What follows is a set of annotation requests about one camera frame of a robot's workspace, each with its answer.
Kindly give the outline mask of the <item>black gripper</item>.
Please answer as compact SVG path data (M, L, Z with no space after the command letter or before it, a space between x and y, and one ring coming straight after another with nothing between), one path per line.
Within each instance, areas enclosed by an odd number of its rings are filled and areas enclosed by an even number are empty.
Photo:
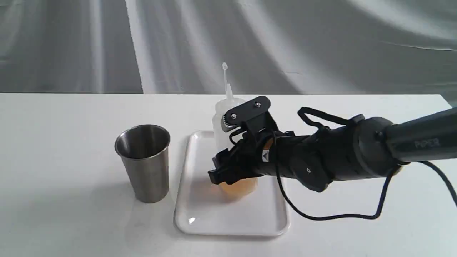
M261 176L296 179L292 153L297 137L294 131L264 129L254 137L243 138L231 149L212 158L214 169L208 171L212 184L235 184L241 179Z

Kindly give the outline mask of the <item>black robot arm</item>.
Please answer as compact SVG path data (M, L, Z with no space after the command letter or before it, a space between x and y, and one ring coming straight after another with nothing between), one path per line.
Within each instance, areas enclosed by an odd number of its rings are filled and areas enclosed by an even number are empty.
M456 109L394 124L382 117L350 119L303 107L298 115L317 131L280 132L271 114L236 107L222 124L239 127L242 139L213 158L213 184L279 176L323 192L334 181L388 177L401 165L456 158Z

